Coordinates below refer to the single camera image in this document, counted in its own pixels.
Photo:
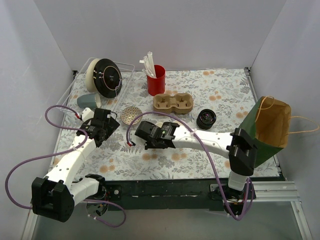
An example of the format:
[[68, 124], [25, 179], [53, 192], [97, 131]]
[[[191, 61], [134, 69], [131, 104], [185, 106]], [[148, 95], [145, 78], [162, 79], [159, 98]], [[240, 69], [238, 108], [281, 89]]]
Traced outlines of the stack of brown paper cups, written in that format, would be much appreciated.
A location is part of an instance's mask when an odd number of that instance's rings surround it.
[[[156, 125], [157, 127], [161, 128], [162, 125], [163, 125], [163, 123], [164, 123], [164, 122], [157, 122], [155, 125]], [[177, 120], [172, 121], [172, 123], [176, 123], [176, 124], [178, 124], [178, 125], [181, 125], [181, 123], [180, 123], [179, 121], [177, 121]]]

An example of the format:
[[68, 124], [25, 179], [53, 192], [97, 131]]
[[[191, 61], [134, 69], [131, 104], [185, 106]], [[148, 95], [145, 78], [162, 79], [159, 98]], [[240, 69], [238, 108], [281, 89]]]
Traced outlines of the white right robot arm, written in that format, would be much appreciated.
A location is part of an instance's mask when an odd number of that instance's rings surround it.
[[164, 122], [161, 127], [142, 121], [129, 133], [133, 144], [148, 149], [207, 150], [229, 159], [231, 172], [226, 186], [227, 195], [237, 199], [245, 192], [247, 178], [254, 173], [257, 147], [247, 132], [236, 128], [234, 132], [188, 130], [176, 122]]

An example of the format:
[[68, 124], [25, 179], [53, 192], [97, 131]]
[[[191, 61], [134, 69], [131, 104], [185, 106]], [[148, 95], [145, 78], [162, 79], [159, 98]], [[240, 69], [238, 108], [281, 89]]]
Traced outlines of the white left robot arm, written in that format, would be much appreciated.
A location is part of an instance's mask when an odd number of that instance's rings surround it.
[[102, 145], [120, 126], [116, 113], [96, 108], [91, 116], [82, 114], [84, 122], [77, 130], [69, 152], [43, 178], [37, 177], [31, 184], [32, 211], [36, 215], [59, 222], [66, 222], [77, 204], [87, 198], [105, 200], [105, 178], [87, 174], [73, 182], [87, 157]]

